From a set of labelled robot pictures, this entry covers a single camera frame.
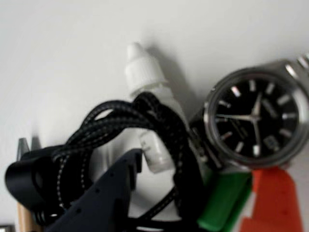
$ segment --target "white dropper bottle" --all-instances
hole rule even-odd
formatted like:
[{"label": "white dropper bottle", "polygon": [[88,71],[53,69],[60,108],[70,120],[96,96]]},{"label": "white dropper bottle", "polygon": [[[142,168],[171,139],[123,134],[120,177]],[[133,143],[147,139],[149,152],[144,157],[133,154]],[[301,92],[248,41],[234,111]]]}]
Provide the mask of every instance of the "white dropper bottle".
[{"label": "white dropper bottle", "polygon": [[[145,51],[139,43],[132,43],[128,46],[127,59],[125,74],[130,97],[134,99],[141,92],[151,92],[186,123],[183,110],[175,100],[158,60]],[[138,134],[151,172],[159,173],[174,167],[168,150],[155,132],[138,130]]]}]

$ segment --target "green plastic piece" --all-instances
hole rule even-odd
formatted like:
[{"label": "green plastic piece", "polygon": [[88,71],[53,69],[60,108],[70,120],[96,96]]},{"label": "green plastic piece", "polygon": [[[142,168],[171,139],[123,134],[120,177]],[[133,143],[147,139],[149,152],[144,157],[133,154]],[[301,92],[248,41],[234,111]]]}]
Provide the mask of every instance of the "green plastic piece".
[{"label": "green plastic piece", "polygon": [[223,229],[220,232],[230,232],[230,231],[232,231],[242,209],[244,208],[248,198],[250,197],[251,191],[252,191],[252,183],[251,183],[251,181],[248,181],[246,186],[245,186],[244,191],[242,191],[238,200],[236,201],[234,208],[232,209],[232,213],[231,213],[230,217],[228,218],[225,226],[223,227]]},{"label": "green plastic piece", "polygon": [[207,186],[212,191],[207,197],[204,211],[197,220],[198,225],[211,232],[221,231],[230,216],[237,214],[233,211],[237,209],[234,206],[236,203],[239,204],[240,197],[248,191],[248,183],[251,188],[251,173],[218,174],[211,186]]}]

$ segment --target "black cable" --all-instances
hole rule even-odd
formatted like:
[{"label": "black cable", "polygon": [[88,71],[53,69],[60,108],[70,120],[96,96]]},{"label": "black cable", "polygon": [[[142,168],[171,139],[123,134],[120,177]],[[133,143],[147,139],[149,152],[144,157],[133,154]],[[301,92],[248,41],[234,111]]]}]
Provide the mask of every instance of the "black cable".
[{"label": "black cable", "polygon": [[160,213],[162,209],[168,206],[174,200],[175,196],[176,196],[176,190],[175,188],[172,188],[171,191],[169,191],[169,193],[161,201],[159,201],[150,210],[148,210],[146,213],[140,216],[139,219],[142,220],[152,219],[154,216]]},{"label": "black cable", "polygon": [[72,156],[83,159],[81,184],[84,185],[85,167],[88,166],[92,151],[108,143],[126,128],[143,128],[155,131],[168,149],[175,164],[175,187],[154,207],[139,219],[149,220],[164,209],[173,199],[180,217],[195,220],[203,206],[204,188],[198,164],[193,154],[186,127],[180,117],[170,108],[162,105],[151,93],[144,92],[133,103],[108,101],[95,107],[84,119],[81,127],[68,139],[65,145],[53,154],[59,161],[57,193],[63,208],[69,208],[61,194],[61,176],[67,160]]}]

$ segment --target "watch hour marker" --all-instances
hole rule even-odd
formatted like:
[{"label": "watch hour marker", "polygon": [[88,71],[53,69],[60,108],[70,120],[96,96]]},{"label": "watch hour marker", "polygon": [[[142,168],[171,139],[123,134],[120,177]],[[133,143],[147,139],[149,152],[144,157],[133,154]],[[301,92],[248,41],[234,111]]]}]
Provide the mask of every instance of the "watch hour marker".
[{"label": "watch hour marker", "polygon": [[216,122],[227,122],[228,119],[227,118],[222,118],[222,117],[217,117],[216,118]]},{"label": "watch hour marker", "polygon": [[228,137],[232,136],[233,132],[229,131],[227,133],[225,133],[224,135],[221,135],[221,140],[225,140]]},{"label": "watch hour marker", "polygon": [[283,135],[286,138],[292,137],[292,132],[290,132],[289,130],[284,129],[284,128],[280,129],[279,134]]},{"label": "watch hour marker", "polygon": [[258,156],[260,156],[260,153],[261,153],[261,148],[260,148],[260,146],[259,146],[259,145],[254,145],[254,146],[253,146],[253,155],[254,155],[255,157],[258,157]]},{"label": "watch hour marker", "polygon": [[220,100],[219,101],[219,105],[223,105],[223,106],[225,106],[226,108],[231,108],[231,104],[230,103],[228,103],[228,102],[226,102],[226,101],[223,101],[223,100]]},{"label": "watch hour marker", "polygon": [[250,87],[250,92],[255,92],[256,91],[256,83],[254,80],[249,81],[249,87]]},{"label": "watch hour marker", "polygon": [[284,113],[282,114],[282,119],[292,119],[292,118],[296,118],[296,113]]},{"label": "watch hour marker", "polygon": [[290,97],[289,95],[285,94],[285,95],[283,95],[283,96],[281,96],[281,97],[279,97],[279,98],[277,99],[277,104],[278,104],[278,105],[284,105],[284,104],[286,104],[290,99],[291,99],[291,97]]},{"label": "watch hour marker", "polygon": [[237,98],[241,96],[241,93],[236,86],[231,87],[231,90]]},{"label": "watch hour marker", "polygon": [[237,144],[237,146],[235,148],[235,151],[237,153],[239,153],[242,150],[243,146],[244,146],[244,143],[242,141],[238,142],[238,144]]},{"label": "watch hour marker", "polygon": [[275,84],[270,82],[266,88],[266,93],[270,95],[275,88]]}]

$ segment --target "orange object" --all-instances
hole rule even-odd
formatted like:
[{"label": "orange object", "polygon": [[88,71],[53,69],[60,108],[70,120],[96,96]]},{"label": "orange object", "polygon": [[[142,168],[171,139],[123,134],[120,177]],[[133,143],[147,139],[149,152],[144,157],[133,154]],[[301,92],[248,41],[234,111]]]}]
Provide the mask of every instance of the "orange object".
[{"label": "orange object", "polygon": [[257,193],[263,170],[253,171],[253,192]]},{"label": "orange object", "polygon": [[295,184],[288,173],[273,168],[257,172],[257,178],[253,217],[243,220],[240,232],[303,232]]}]

